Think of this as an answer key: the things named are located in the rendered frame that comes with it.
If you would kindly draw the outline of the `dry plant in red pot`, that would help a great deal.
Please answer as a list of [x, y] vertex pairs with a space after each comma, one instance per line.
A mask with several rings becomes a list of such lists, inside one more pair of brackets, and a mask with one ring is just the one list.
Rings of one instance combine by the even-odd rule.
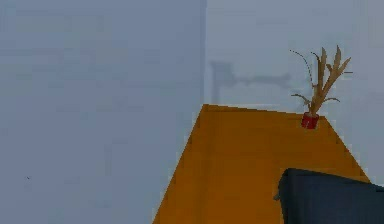
[[301, 94], [292, 94], [292, 97], [301, 98], [303, 100], [303, 105], [307, 107], [307, 111], [303, 114], [301, 119], [301, 126], [305, 129], [315, 129], [320, 119], [318, 111], [321, 109], [322, 105], [327, 101], [339, 102], [339, 99], [335, 97], [328, 97], [328, 93], [339, 77], [343, 74], [349, 74], [349, 71], [346, 71], [346, 67], [351, 61], [351, 58], [342, 60], [342, 51], [339, 46], [336, 46], [332, 64], [327, 62], [327, 51], [324, 48], [321, 48], [321, 55], [313, 52], [317, 62], [317, 81], [313, 82], [312, 69], [305, 57], [297, 51], [294, 51], [294, 54], [297, 54], [304, 60], [313, 94], [311, 98], [307, 98]]

